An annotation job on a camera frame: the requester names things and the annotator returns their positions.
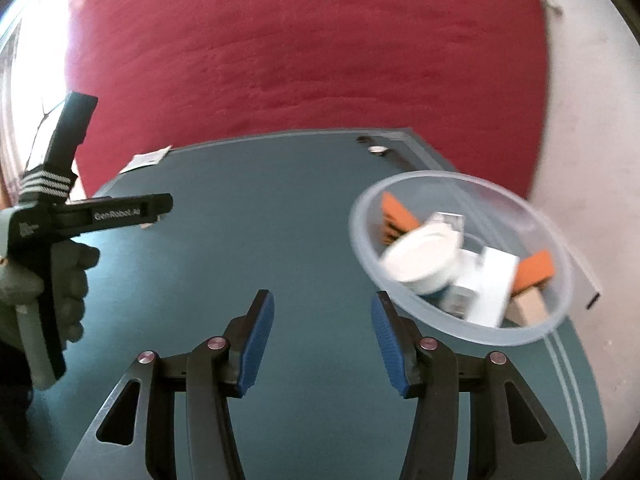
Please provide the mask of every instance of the triangular cutout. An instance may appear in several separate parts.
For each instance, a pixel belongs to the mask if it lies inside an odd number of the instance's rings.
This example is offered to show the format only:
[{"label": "triangular cutout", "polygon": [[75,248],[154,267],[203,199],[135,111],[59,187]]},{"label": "triangular cutout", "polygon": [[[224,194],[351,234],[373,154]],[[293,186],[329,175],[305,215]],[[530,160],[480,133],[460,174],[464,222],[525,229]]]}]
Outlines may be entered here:
[{"label": "triangular cutout", "polygon": [[513,383],[505,383],[504,391],[507,395],[509,407],[509,421],[511,423],[511,439],[514,444],[526,444],[527,442],[541,442],[546,439],[536,415],[520,395]]},{"label": "triangular cutout", "polygon": [[128,446],[133,442],[140,383],[129,381],[104,417],[95,436],[101,442]]}]

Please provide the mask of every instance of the blue gripper pad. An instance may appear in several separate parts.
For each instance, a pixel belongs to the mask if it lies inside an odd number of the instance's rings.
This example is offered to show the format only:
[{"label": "blue gripper pad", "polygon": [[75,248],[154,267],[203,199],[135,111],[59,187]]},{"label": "blue gripper pad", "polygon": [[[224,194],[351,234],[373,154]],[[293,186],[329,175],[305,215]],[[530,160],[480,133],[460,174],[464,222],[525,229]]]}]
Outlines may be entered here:
[{"label": "blue gripper pad", "polygon": [[405,399],[415,396],[421,383],[414,342],[386,292],[371,300],[371,321],[391,385]]},{"label": "blue gripper pad", "polygon": [[238,390],[241,396],[244,396],[246,391],[255,384],[255,378],[260,369],[264,348],[267,346],[271,332],[274,310],[273,294],[269,292],[262,303],[253,329],[247,338],[244,350],[240,356]]}]

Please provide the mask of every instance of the beige block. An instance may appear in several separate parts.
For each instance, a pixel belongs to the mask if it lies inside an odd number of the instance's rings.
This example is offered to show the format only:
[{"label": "beige block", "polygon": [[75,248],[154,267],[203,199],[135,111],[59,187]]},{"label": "beige block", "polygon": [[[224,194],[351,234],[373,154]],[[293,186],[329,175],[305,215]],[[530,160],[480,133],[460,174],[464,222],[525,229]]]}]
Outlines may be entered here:
[{"label": "beige block", "polygon": [[505,317],[520,326],[535,325],[548,317],[545,300],[537,287],[532,286],[511,298]]}]

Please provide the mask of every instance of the blue rubber fingertip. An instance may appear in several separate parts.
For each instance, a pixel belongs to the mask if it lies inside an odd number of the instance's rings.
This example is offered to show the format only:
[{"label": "blue rubber fingertip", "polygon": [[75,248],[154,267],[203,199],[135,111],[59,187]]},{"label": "blue rubber fingertip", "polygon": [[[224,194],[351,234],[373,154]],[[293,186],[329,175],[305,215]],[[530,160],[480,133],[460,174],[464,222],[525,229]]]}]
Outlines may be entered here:
[{"label": "blue rubber fingertip", "polygon": [[389,376],[391,385],[398,390],[401,396],[405,396],[409,391],[409,381],[404,374],[404,359],[402,351],[396,338],[385,309],[378,296],[371,300],[371,321],[373,330],[376,332],[378,346],[382,353],[382,360],[385,362],[386,373]]},{"label": "blue rubber fingertip", "polygon": [[269,293],[262,304],[260,314],[255,320],[254,329],[252,330],[244,352],[240,356],[240,376],[238,377],[238,390],[240,395],[244,396],[246,391],[255,384],[255,378],[260,369],[260,362],[264,354],[264,348],[267,346],[271,325],[273,324],[273,315],[275,305],[273,294]]}]

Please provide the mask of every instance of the metal screw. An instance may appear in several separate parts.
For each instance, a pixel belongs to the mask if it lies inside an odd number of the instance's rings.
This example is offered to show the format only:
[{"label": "metal screw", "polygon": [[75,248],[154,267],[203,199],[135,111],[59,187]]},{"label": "metal screw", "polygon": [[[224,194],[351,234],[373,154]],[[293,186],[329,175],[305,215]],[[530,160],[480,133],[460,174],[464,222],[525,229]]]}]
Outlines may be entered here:
[{"label": "metal screw", "polygon": [[438,342],[433,337],[423,337],[420,339],[420,347],[425,350],[435,350],[438,347]]},{"label": "metal screw", "polygon": [[386,146],[369,146],[369,153],[373,153],[374,155],[382,155],[388,150]]},{"label": "metal screw", "polygon": [[491,352],[489,359],[491,359],[491,362],[495,365],[503,365],[507,362],[507,356],[502,352]]},{"label": "metal screw", "polygon": [[220,350],[226,346],[226,339],[220,336],[212,337],[207,341],[207,346],[212,350]]},{"label": "metal screw", "polygon": [[156,354],[154,354],[151,350],[145,350],[144,352],[140,352],[138,354],[138,362],[143,365],[149,364],[156,358]]}]

